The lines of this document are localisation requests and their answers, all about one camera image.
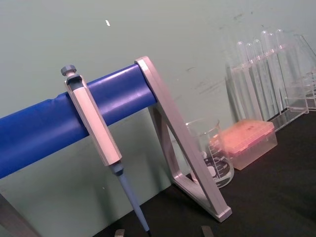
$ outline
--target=blue foam padding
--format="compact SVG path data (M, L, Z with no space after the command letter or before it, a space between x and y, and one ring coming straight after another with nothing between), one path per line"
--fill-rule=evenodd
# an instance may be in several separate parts
M88 87L107 125L156 103L136 64ZM88 135L67 93L0 118L0 178Z

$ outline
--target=pipette stand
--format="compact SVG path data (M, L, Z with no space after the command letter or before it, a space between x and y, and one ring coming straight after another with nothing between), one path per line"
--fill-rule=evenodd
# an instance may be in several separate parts
M141 68L150 89L158 101L155 105L149 107L149 112L163 154L172 174L173 182L216 220L223 222L231 215L232 210L227 206L205 162L201 158L201 154L193 138L190 136L168 92L168 88L160 79L160 76L148 57L139 58L135 63ZM200 185L194 183L181 172L172 147L168 127L178 142Z

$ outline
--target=clear plastic box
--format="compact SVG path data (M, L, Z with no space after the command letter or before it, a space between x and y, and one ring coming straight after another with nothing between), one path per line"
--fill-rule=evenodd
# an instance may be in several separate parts
M244 119L222 132L234 168L244 169L277 145L272 122Z

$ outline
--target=glass beaker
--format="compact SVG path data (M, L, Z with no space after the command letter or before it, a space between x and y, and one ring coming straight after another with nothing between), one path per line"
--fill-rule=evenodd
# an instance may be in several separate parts
M234 167L221 139L219 120L211 124L210 119L201 118L186 123L186 126L217 186L221 188L227 185L234 176Z

